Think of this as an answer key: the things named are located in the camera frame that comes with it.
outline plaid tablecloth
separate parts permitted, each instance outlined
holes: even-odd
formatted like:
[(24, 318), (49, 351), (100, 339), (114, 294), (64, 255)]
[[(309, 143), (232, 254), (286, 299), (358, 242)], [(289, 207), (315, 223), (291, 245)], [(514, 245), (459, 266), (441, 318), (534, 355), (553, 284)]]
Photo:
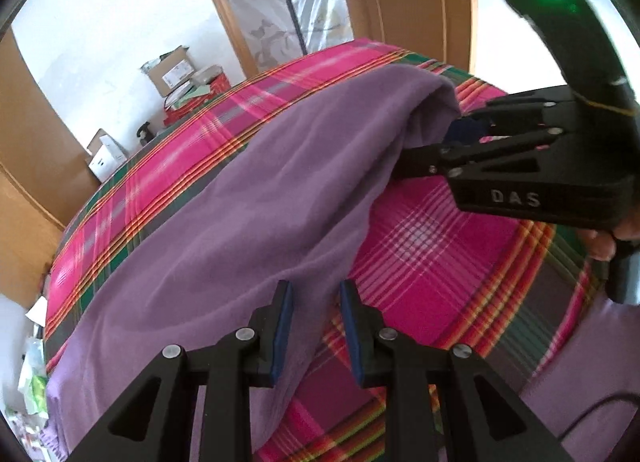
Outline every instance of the plaid tablecloth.
[[(212, 100), (119, 169), (66, 230), (52, 269), (47, 369), (113, 270), (262, 125), (322, 88), (391, 63), (448, 77), (463, 111), (502, 94), (435, 60), (355, 40)], [(564, 344), (598, 283), (570, 229), (461, 213), (437, 177), (389, 185), (372, 209), (351, 276), (389, 325), (426, 344), (474, 346), (516, 390)], [(256, 458), (374, 460), (383, 451), (383, 412), (383, 392), (353, 382), (336, 309), (281, 426)]]

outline purple cloth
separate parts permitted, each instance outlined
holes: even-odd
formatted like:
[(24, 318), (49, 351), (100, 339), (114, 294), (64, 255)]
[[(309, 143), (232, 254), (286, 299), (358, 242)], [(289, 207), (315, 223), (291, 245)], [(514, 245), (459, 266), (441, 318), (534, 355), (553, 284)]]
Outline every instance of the purple cloth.
[(321, 338), (402, 147), (460, 116), (452, 84), (388, 65), (322, 90), (261, 130), (111, 275), (47, 385), (48, 444), (72, 450), (165, 346), (208, 346), (294, 286), (284, 371), (252, 390), (254, 449), (277, 427)]
[[(598, 295), (589, 314), (551, 366), (522, 392), (553, 434), (560, 435), (589, 407), (619, 392), (640, 394), (640, 307)], [(591, 413), (563, 445), (576, 462), (603, 462), (635, 413), (625, 402)]]

